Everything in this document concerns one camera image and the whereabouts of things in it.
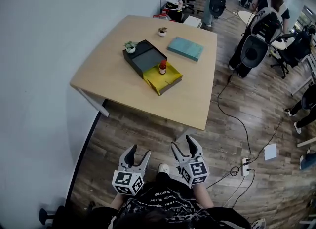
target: small bottle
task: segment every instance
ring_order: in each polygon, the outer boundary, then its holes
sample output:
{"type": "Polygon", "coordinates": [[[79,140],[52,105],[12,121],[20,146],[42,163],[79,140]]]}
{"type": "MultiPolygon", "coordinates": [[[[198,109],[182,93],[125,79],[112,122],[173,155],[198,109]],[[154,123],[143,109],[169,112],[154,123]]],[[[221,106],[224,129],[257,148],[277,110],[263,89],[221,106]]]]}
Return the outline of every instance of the small bottle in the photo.
{"type": "Polygon", "coordinates": [[[179,0],[179,2],[178,2],[178,9],[182,10],[182,6],[183,6],[183,2],[182,2],[182,0],[179,0]]]}
{"type": "Polygon", "coordinates": [[[159,73],[164,75],[166,73],[166,70],[167,70],[167,61],[163,60],[160,62],[160,65],[159,65],[159,73]]]}

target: teal book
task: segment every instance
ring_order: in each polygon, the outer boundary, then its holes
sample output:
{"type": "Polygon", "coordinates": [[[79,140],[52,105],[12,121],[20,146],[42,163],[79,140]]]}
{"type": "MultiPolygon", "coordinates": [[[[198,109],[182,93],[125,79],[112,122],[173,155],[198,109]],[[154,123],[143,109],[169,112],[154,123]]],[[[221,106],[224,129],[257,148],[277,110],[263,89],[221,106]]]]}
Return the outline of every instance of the teal book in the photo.
{"type": "Polygon", "coordinates": [[[187,39],[175,37],[167,49],[197,62],[204,47],[187,39]]]}

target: floor outlet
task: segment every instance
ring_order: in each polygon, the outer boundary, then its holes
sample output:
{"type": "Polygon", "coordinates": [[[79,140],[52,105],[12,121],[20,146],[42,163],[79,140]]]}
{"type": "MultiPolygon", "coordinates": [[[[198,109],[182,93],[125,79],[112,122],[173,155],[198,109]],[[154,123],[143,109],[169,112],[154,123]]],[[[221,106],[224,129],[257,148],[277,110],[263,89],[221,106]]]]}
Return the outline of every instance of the floor outlet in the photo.
{"type": "Polygon", "coordinates": [[[244,158],[241,160],[241,175],[242,176],[247,176],[249,175],[249,171],[247,171],[247,169],[249,168],[249,165],[245,165],[243,166],[245,163],[247,163],[247,160],[248,158],[244,158]]]}

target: shoe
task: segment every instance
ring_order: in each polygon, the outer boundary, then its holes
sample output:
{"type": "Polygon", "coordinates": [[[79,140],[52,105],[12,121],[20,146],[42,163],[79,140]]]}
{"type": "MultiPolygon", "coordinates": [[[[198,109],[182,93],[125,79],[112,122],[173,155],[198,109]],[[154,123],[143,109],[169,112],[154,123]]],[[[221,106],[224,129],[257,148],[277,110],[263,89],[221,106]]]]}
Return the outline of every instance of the shoe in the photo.
{"type": "Polygon", "coordinates": [[[304,156],[302,155],[302,156],[300,157],[300,166],[299,166],[300,170],[302,170],[301,163],[302,163],[303,159],[304,159],[304,156]]]}
{"type": "Polygon", "coordinates": [[[158,173],[160,172],[167,173],[169,175],[170,174],[169,166],[165,163],[160,164],[158,168],[158,173]]]}
{"type": "Polygon", "coordinates": [[[266,229],[266,220],[259,219],[252,223],[251,229],[266,229]]]}
{"type": "Polygon", "coordinates": [[[300,128],[296,127],[296,124],[297,124],[297,122],[294,123],[295,130],[296,130],[296,132],[297,132],[298,134],[301,134],[301,133],[302,133],[302,130],[301,130],[300,128]]]}
{"type": "Polygon", "coordinates": [[[287,112],[287,114],[288,114],[289,116],[295,116],[295,115],[296,115],[296,114],[292,115],[292,114],[291,114],[291,111],[287,112]]]}

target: wooden floor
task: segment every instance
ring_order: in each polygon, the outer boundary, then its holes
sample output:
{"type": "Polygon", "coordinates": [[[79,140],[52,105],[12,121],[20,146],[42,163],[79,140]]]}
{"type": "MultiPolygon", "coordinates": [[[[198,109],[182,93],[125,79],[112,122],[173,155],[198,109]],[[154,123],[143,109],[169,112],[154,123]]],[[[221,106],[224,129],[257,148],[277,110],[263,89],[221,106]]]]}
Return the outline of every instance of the wooden floor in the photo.
{"type": "MultiPolygon", "coordinates": [[[[203,5],[204,1],[198,0],[195,8],[203,9],[203,5]]],[[[222,114],[217,106],[217,95],[232,73],[227,67],[228,61],[245,30],[245,24],[229,11],[238,12],[240,9],[236,0],[227,0],[227,10],[220,19],[214,21],[211,29],[207,28],[218,34],[216,70],[205,131],[199,131],[193,137],[203,146],[204,159],[209,165],[208,185],[219,180],[231,167],[240,166],[242,157],[249,156],[242,125],[222,114]]],[[[306,204],[315,188],[315,169],[302,172],[298,166],[299,158],[307,147],[299,149],[296,144],[315,137],[316,125],[302,128],[302,134],[298,135],[293,127],[294,120],[308,112],[301,111],[294,118],[283,112],[283,109],[292,107],[299,100],[300,94],[292,98],[290,91],[307,77],[308,68],[304,65],[297,66],[282,80],[279,70],[270,68],[272,63],[273,60],[266,56],[245,79],[234,76],[221,95],[220,105],[224,111],[244,122],[252,157],[257,156],[285,117],[271,141],[277,143],[278,157],[265,162],[261,154],[251,164],[250,168],[256,170],[254,182],[238,200],[235,209],[250,222],[265,218],[269,229],[288,229],[298,227],[298,221],[306,215],[306,204]]],[[[106,206],[112,201],[116,194],[111,186],[113,171],[118,167],[120,155],[133,144],[138,145],[136,160],[146,150],[152,151],[146,180],[154,178],[158,165],[162,162],[168,163],[171,166],[171,176],[179,179],[170,143],[183,130],[182,125],[113,102],[108,102],[106,108],[110,117],[101,116],[95,128],[71,197],[75,207],[82,213],[92,200],[97,206],[106,206]]],[[[181,148],[185,145],[185,142],[180,143],[181,148]]],[[[245,178],[227,207],[231,207],[236,198],[245,191],[252,177],[253,171],[245,178]]],[[[209,188],[214,204],[222,206],[241,180],[239,173],[209,188]]]]}

